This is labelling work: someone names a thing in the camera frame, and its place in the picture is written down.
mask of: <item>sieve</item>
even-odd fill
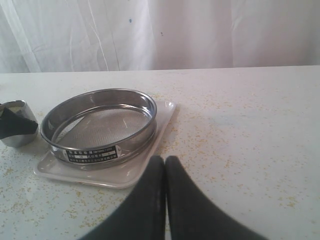
[[[110,167],[141,153],[157,128],[157,105],[145,93],[112,88],[87,92],[53,108],[40,133],[58,159]]]

